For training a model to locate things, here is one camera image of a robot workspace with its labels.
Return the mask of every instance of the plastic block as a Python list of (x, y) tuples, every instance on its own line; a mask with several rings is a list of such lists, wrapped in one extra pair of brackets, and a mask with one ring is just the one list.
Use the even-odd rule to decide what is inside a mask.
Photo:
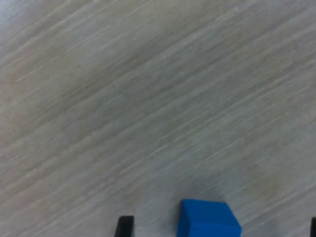
[(133, 237), (134, 236), (134, 216), (121, 216), (114, 237)]
[(184, 199), (177, 237), (240, 237), (241, 226), (224, 202)]

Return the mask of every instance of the black object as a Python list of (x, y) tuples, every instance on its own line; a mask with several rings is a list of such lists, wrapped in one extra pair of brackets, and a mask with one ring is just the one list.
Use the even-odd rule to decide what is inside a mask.
[(316, 237), (316, 217), (312, 218), (311, 237)]
[(133, 237), (134, 236), (134, 216), (121, 216), (118, 219), (115, 237)]

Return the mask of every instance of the blue block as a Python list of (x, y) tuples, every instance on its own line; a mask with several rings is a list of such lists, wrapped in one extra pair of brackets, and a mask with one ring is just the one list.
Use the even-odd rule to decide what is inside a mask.
[(177, 237), (240, 237), (241, 226), (224, 202), (184, 199)]

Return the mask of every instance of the toy block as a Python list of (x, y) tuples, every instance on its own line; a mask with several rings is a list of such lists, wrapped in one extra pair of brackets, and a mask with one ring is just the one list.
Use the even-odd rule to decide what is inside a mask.
[(121, 216), (118, 219), (114, 237), (134, 236), (134, 216)]
[(240, 237), (241, 226), (224, 202), (184, 199), (177, 237)]

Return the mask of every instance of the blue cube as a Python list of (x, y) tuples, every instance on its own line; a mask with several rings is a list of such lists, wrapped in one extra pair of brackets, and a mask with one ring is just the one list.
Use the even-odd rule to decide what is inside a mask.
[(184, 199), (177, 237), (240, 237), (241, 226), (224, 202)]

